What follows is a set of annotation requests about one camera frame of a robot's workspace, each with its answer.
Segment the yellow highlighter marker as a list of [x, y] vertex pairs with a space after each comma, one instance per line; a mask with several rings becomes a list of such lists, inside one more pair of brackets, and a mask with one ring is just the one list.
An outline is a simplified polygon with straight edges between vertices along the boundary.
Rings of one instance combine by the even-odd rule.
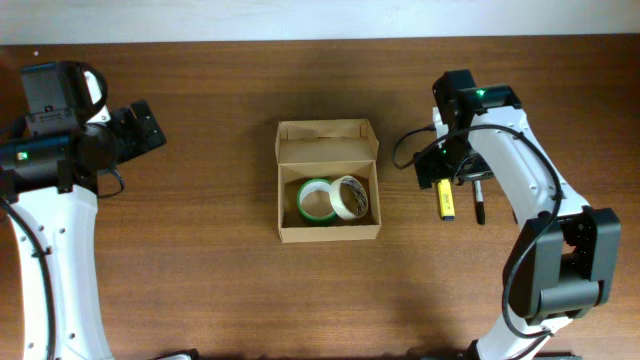
[[448, 179], [442, 179], [437, 184], [440, 216], [444, 221], [455, 219], [455, 207], [451, 183]]

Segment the grey black permanent marker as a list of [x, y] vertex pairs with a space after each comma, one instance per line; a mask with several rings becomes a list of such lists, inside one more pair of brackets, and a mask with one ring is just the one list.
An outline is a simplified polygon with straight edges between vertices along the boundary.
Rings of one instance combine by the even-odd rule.
[[485, 225], [486, 215], [485, 215], [485, 208], [484, 208], [484, 197], [483, 197], [480, 181], [473, 182], [473, 190], [474, 190], [474, 206], [475, 206], [477, 223], [479, 225]]

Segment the beige masking tape roll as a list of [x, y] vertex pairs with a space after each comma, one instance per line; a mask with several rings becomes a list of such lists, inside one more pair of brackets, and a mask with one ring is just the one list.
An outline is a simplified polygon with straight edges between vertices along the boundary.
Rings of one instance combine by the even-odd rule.
[[369, 199], [364, 186], [353, 176], [346, 175], [330, 184], [329, 197], [338, 217], [356, 220], [369, 210]]

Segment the green tape roll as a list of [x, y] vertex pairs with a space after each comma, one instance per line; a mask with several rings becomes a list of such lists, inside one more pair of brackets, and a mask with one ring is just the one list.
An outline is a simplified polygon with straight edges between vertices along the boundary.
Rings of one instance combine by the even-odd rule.
[[330, 183], [326, 179], [313, 178], [298, 190], [296, 204], [302, 217], [312, 223], [330, 223], [337, 217], [330, 202]]

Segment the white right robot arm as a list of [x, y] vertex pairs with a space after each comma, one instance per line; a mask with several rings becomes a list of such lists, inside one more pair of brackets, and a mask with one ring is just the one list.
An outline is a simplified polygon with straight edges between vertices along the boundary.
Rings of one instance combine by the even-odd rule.
[[414, 154], [421, 188], [494, 178], [520, 233], [502, 272], [501, 313], [466, 359], [531, 359], [558, 330], [607, 303], [621, 224], [561, 176], [508, 85], [479, 87], [468, 70], [432, 87], [436, 140]]

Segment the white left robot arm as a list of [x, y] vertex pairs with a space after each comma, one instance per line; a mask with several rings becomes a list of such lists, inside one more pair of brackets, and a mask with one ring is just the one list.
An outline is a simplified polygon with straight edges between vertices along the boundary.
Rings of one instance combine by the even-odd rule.
[[1, 208], [18, 246], [26, 359], [110, 359], [95, 264], [98, 178], [166, 144], [148, 103], [111, 111], [91, 65], [20, 71], [29, 111], [1, 143]]

